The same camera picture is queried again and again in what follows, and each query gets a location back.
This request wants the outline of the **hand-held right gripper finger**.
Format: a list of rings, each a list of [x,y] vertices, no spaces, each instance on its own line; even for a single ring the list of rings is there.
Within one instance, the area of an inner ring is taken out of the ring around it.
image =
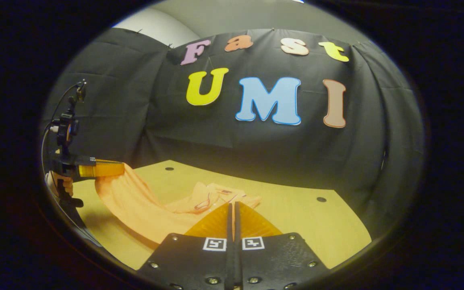
[[[296,232],[281,233],[241,202],[234,204],[234,288],[295,290],[330,273]]]
[[[210,234],[166,235],[138,274],[162,290],[233,290],[233,206],[217,212],[224,221],[211,226]]]

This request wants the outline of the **orange T-shirt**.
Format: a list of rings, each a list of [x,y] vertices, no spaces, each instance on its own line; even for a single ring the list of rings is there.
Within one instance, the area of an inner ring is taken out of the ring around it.
[[[169,233],[225,238],[228,205],[240,202],[254,209],[262,201],[242,189],[197,182],[190,195],[163,204],[127,164],[120,175],[97,177],[95,189],[120,222],[155,243]]]

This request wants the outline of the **black backdrop cloth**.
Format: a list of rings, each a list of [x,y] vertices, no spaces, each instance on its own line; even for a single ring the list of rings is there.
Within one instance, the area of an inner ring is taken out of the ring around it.
[[[42,124],[82,79],[76,153],[334,190],[375,239],[405,216],[423,172],[420,101],[370,41],[253,29],[170,48],[111,28],[59,75]]]

